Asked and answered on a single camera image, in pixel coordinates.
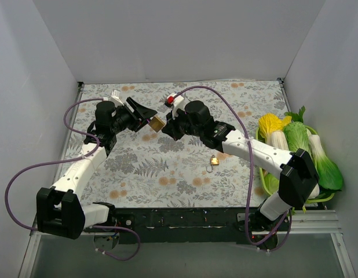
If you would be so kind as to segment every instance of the cable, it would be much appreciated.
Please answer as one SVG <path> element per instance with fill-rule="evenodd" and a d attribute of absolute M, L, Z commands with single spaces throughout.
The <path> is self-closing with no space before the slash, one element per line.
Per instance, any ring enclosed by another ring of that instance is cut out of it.
<path fill-rule="evenodd" d="M 233 113 L 233 115 L 235 116 L 235 118 L 237 119 L 237 121 L 239 122 L 239 124 L 242 127 L 244 136 L 246 139 L 250 139 L 249 134 L 246 130 L 245 125 L 243 124 L 241 118 L 238 117 L 236 111 L 234 111 L 234 109 L 231 107 L 231 105 L 226 101 L 225 98 L 223 98 L 223 96 L 216 90 L 214 90 L 211 87 L 207 87 L 207 86 L 192 86 L 192 87 L 188 87 L 182 91 L 180 91 L 179 93 L 177 93 L 175 96 L 173 96 L 173 98 L 175 99 L 176 97 L 184 94 L 185 92 L 192 90 L 192 89 L 206 89 L 209 91 L 212 91 L 213 93 L 215 93 L 224 103 L 225 105 L 229 108 L 229 110 Z M 250 154 L 250 179 L 249 179 L 249 189 L 247 191 L 247 199 L 246 199 L 246 209 L 245 209 L 245 214 L 244 214 L 244 218 L 247 220 L 249 218 L 249 212 L 250 212 L 250 201 L 251 201 L 251 193 L 252 193 L 252 187 L 253 187 L 253 177 L 254 177 L 254 158 L 253 158 L 253 148 L 251 146 L 251 141 L 248 140 L 247 142 L 247 146 L 249 147 L 249 154 Z M 266 235 L 262 240 L 258 241 L 258 242 L 253 242 L 250 239 L 250 235 L 249 235 L 249 222 L 245 221 L 245 233 L 246 233 L 246 238 L 249 241 L 249 243 L 251 245 L 257 246 L 260 245 L 262 243 L 264 243 L 265 241 L 267 241 L 279 228 L 279 226 L 282 224 L 282 222 L 284 221 L 284 218 L 287 215 L 287 211 L 283 214 L 283 216 L 281 217 L 281 219 L 279 220 L 279 222 L 277 223 L 277 225 L 268 233 L 268 235 Z M 287 231 L 286 237 L 283 239 L 283 241 L 281 242 L 281 244 L 279 246 L 277 246 L 276 248 L 274 248 L 271 251 L 277 250 L 278 248 L 280 248 L 285 242 L 286 239 L 288 237 L 288 234 L 290 233 L 291 230 L 291 222 L 292 222 L 292 214 L 290 211 L 290 227 Z"/>
<path fill-rule="evenodd" d="M 88 100 L 80 100 L 80 101 L 77 101 L 76 103 L 72 104 L 67 110 L 66 112 L 64 113 L 64 116 L 63 116 L 63 123 L 64 125 L 76 132 L 76 133 L 79 133 L 79 134 L 82 134 L 82 135 L 85 135 L 85 136 L 90 136 L 90 137 L 93 137 L 95 139 L 95 141 L 97 142 L 97 145 L 94 149 L 92 149 L 90 152 L 88 152 L 87 154 L 83 155 L 83 156 L 80 156 L 78 158 L 72 158 L 72 159 L 66 159 L 66 160 L 57 160 L 57 161 L 51 161 L 51 162 L 44 162 L 44 163 L 38 163 L 38 164 L 35 164 L 35 165 L 31 165 L 31 166 L 28 166 L 22 170 L 20 170 L 17 174 L 15 174 L 13 176 L 13 178 L 9 181 L 8 185 L 6 186 L 6 189 L 5 189 L 5 195 L 4 195 L 4 201 L 5 201 L 5 207 L 6 207 L 6 211 L 8 212 L 9 216 L 11 217 L 11 219 L 19 226 L 21 226 L 22 228 L 25 228 L 25 229 L 28 229 L 28 230 L 31 230 L 31 231 L 37 231 L 37 228 L 35 227 L 31 227 L 31 226 L 27 226 L 23 223 L 21 223 L 13 214 L 12 210 L 10 209 L 10 206 L 9 206 L 9 189 L 10 187 L 12 186 L 12 184 L 14 183 L 14 181 L 16 180 L 16 178 L 23 174 L 24 172 L 28 171 L 28 170 L 31 170 L 31 169 L 34 169 L 34 168 L 37 168 L 37 167 L 41 167 L 41 166 L 48 166 L 48 165 L 54 165 L 54 164 L 62 164 L 62 163 L 67 163 L 67 162 L 75 162 L 75 161 L 79 161 L 79 160 L 82 160 L 84 159 L 85 157 L 88 157 L 90 155 L 92 155 L 93 153 L 95 153 L 95 151 L 99 148 L 99 145 L 100 145 L 100 142 L 99 142 L 99 139 L 98 137 L 96 137 L 95 135 L 92 135 L 92 134 L 89 134 L 89 133 L 86 133 L 86 132 L 83 132 L 83 131 L 80 131 L 80 130 L 76 130 L 74 129 L 73 127 L 70 126 L 70 124 L 67 122 L 67 116 L 68 116 L 68 113 L 70 112 L 70 110 L 73 109 L 73 107 L 81 104 L 81 103 L 86 103 L 88 101 L 101 101 L 101 100 L 104 100 L 103 98 L 90 98 Z"/>
<path fill-rule="evenodd" d="M 98 225 L 95 225 L 95 226 L 93 226 L 93 228 L 96 228 L 96 229 L 111 229 L 112 228 L 112 229 L 115 229 L 115 230 L 130 232 L 133 235 L 135 235 L 135 237 L 137 238 L 138 246 L 137 246 L 135 252 L 132 255 L 126 257 L 126 258 L 120 258 L 120 257 L 117 257 L 116 255 L 113 255 L 111 252 L 105 251 L 105 250 L 100 249 L 100 248 L 96 248 L 96 250 L 101 252 L 102 254 L 108 255 L 113 259 L 117 259 L 118 261 L 128 261 L 128 260 L 134 258 L 136 254 L 138 254 L 139 249 L 140 249 L 140 237 L 135 231 L 127 229 L 127 228 L 124 228 L 124 227 L 116 227 L 116 226 L 111 227 L 111 226 L 98 226 Z"/>

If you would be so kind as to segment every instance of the brass padlock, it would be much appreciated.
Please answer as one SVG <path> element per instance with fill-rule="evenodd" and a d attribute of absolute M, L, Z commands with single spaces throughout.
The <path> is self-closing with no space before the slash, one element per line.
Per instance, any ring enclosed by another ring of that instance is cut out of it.
<path fill-rule="evenodd" d="M 215 157 L 215 155 L 212 155 L 210 157 L 210 166 L 211 166 L 211 171 L 208 171 L 207 166 L 206 166 L 206 171 L 208 173 L 211 173 L 214 170 L 214 165 L 219 165 L 219 159 L 217 157 Z"/>

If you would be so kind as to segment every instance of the floor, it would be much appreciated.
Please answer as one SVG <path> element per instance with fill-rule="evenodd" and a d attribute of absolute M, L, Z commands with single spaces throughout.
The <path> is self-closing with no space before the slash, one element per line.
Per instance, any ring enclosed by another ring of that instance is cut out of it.
<path fill-rule="evenodd" d="M 210 86 L 231 103 L 254 136 L 258 119 L 265 113 L 280 118 L 287 111 L 277 81 L 209 81 L 178 83 L 135 83 L 85 85 L 81 99 L 109 96 L 113 89 L 120 97 L 132 97 L 140 104 L 158 111 L 165 119 L 169 109 L 165 98 L 193 86 Z M 211 92 L 203 89 L 186 93 L 186 101 L 202 100 L 214 119 L 240 129 L 225 104 Z M 94 119 L 96 103 L 82 104 L 74 127 L 86 130 Z M 75 157 L 83 138 L 72 133 L 66 158 Z M 212 173 L 206 172 L 211 155 L 220 160 Z M 116 207 L 240 207 L 246 205 L 250 168 L 234 156 L 206 148 L 198 138 L 184 136 L 175 142 L 163 133 L 155 133 L 145 126 L 138 133 L 125 130 L 118 134 L 118 142 L 107 160 L 96 170 L 84 190 L 82 205 L 108 202 Z M 254 172 L 251 206 L 264 199 L 258 171 Z"/>

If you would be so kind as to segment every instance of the gray wall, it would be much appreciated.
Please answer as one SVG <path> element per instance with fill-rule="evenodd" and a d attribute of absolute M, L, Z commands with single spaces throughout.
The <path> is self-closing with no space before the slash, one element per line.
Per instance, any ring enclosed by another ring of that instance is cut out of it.
<path fill-rule="evenodd" d="M 326 0 L 286 77 L 292 109 L 305 105 L 342 170 L 334 207 L 358 276 L 358 0 Z"/>
<path fill-rule="evenodd" d="M 5 210 L 5 186 L 20 169 L 59 158 L 62 116 L 76 87 L 32 1 L 0 0 L 0 277 L 17 277 L 29 239 Z M 25 224 L 32 224 L 36 192 L 50 185 L 54 170 L 34 170 L 14 183 L 10 203 Z"/>
<path fill-rule="evenodd" d="M 86 83 L 286 76 L 324 0 L 34 0 Z"/>

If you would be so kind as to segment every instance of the leafy green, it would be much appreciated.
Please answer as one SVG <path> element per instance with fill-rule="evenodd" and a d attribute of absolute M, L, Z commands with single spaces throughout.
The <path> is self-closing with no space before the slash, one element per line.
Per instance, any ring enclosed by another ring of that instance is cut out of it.
<path fill-rule="evenodd" d="M 337 165 L 327 157 L 320 143 L 318 135 L 309 136 L 309 146 L 312 149 L 312 157 L 316 166 L 319 182 L 318 184 L 328 192 L 339 191 L 344 180 Z"/>
<path fill-rule="evenodd" d="M 264 181 L 265 181 L 265 187 L 269 190 L 271 194 L 273 194 L 278 190 L 279 180 L 271 173 L 268 173 L 265 176 Z"/>
<path fill-rule="evenodd" d="M 286 135 L 288 149 L 291 152 L 296 152 L 298 149 L 303 149 L 311 156 L 308 135 L 306 133 L 306 127 L 303 123 L 289 123 L 284 127 L 283 132 Z"/>
<path fill-rule="evenodd" d="M 299 109 L 299 113 L 294 113 L 294 112 L 285 112 L 284 115 L 285 116 L 291 116 L 293 119 L 293 122 L 301 122 L 304 123 L 304 120 L 302 118 L 302 116 L 304 115 L 305 112 L 305 106 L 301 107 Z"/>

